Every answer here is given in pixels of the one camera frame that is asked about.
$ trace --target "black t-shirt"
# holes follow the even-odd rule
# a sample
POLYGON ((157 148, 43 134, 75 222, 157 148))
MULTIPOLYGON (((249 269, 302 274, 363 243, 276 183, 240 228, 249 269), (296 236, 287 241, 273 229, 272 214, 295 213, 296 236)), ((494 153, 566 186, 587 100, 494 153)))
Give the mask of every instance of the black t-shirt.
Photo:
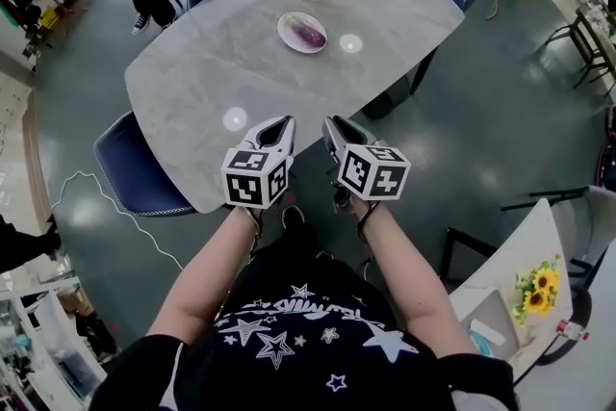
POLYGON ((471 354, 437 359, 394 326, 372 286, 335 263, 311 259, 278 276, 257 268, 259 284, 248 272, 192 346, 148 336, 126 349, 90 410, 192 411, 260 402, 268 408, 517 409, 507 363, 471 354))

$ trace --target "table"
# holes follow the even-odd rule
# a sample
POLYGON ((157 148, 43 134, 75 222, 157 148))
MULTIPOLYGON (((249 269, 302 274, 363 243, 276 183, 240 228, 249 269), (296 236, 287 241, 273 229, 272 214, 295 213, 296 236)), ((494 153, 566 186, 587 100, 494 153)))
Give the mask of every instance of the table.
POLYGON ((539 200, 496 253, 449 296, 455 314, 461 321, 471 314, 494 288, 499 288, 509 303, 513 295, 516 272, 529 272, 544 260, 551 262, 556 254, 561 255, 557 263, 560 270, 560 292, 556 306, 544 318, 529 317, 526 328, 516 324, 521 348, 509 360, 515 381, 522 377, 552 344, 557 336, 558 323, 561 320, 568 321, 573 314, 567 267, 548 200, 539 200))
POLYGON ((161 166, 209 213, 224 202, 222 159, 247 129, 292 115, 301 152, 321 137, 326 116, 352 116, 463 19, 451 0, 205 0, 130 64, 126 87, 161 166), (278 36, 278 18, 293 11, 327 30, 318 55, 278 36))

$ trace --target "gray marble table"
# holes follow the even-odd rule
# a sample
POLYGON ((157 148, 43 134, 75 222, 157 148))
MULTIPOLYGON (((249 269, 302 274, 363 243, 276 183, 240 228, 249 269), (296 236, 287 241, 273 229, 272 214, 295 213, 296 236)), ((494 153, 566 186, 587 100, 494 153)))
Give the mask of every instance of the gray marble table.
POLYGON ((463 19, 451 0, 205 0, 141 52, 126 86, 165 172, 209 213, 224 202, 225 152, 247 129, 292 115, 299 153, 320 138, 326 116, 356 113, 463 19), (303 55, 284 44, 276 24, 287 12, 322 23, 323 51, 303 55), (349 49, 345 35, 361 43, 349 49))

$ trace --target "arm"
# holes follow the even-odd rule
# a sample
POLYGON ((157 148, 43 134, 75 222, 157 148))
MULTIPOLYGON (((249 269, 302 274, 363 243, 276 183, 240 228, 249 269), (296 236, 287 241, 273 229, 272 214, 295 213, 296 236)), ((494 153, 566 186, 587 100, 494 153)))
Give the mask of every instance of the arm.
MULTIPOLYGON (((351 203, 358 218, 368 211, 368 204, 355 196, 351 203)), ((376 207, 363 232, 407 330, 427 344, 438 358, 476 353, 453 312, 441 280, 385 206, 376 207)))
POLYGON ((175 280, 148 335, 167 334, 191 344, 207 329, 252 246, 256 230, 244 208, 235 208, 175 280))

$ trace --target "person in black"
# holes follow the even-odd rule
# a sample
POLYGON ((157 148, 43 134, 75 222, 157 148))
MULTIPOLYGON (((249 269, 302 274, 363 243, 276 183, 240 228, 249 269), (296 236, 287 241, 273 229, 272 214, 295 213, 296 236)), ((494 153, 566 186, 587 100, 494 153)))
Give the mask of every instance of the person in black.
POLYGON ((90 411, 517 410, 512 368, 476 354, 439 278, 386 207, 351 204, 400 324, 381 292, 317 253, 296 206, 283 212, 282 237, 237 275, 259 222, 258 211, 238 207, 179 275, 147 335, 120 354, 90 411))
POLYGON ((0 272, 13 270, 42 254, 53 255, 62 242, 52 225, 44 235, 35 237, 17 231, 0 215, 0 272))

